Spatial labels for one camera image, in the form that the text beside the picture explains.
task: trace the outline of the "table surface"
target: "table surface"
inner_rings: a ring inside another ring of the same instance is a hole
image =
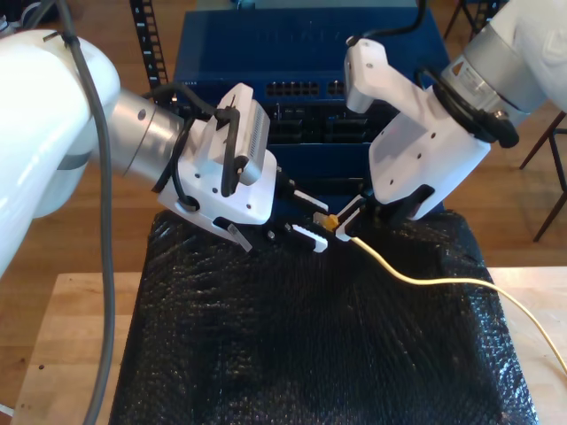
[[[538,318],[567,357],[567,267],[491,268],[495,283]],[[140,282],[118,273],[113,368],[98,424],[108,423]],[[567,377],[539,331],[502,301],[517,356],[543,425],[567,423]],[[12,424],[82,423],[97,373],[103,329],[100,274],[60,274],[43,318]]]

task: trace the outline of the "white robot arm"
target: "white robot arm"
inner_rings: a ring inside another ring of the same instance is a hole
[[[350,47],[346,105],[366,112],[378,99],[400,110],[369,149],[377,202],[411,197],[409,218],[420,219],[474,170],[490,143],[514,145],[512,126],[546,98],[567,109],[565,22],[567,2],[513,0],[443,72],[444,89],[417,87],[388,65],[379,42]]]
[[[105,110],[114,171],[154,189],[164,206],[247,250],[252,244],[238,228],[267,223],[275,193],[327,211],[278,171],[266,149],[269,118],[252,99],[251,88],[238,84],[218,107],[207,105],[213,115],[209,121],[186,127],[177,115],[120,89],[110,60],[84,40],[81,47]],[[74,60],[60,37],[49,30],[12,35],[0,41],[0,57],[9,58],[0,77],[10,82],[3,87],[0,111],[2,275],[31,220],[56,211],[73,194],[89,157],[97,157],[97,131]],[[175,151],[176,161],[170,161]],[[327,246],[300,226],[287,228],[309,239],[315,251]],[[265,229],[268,239],[275,232]]]

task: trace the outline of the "black bubble wrap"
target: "black bubble wrap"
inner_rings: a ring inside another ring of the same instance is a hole
[[[490,279],[443,212],[361,235],[417,278]],[[111,424],[533,424],[497,295],[393,279],[353,243],[246,254],[156,217]]]

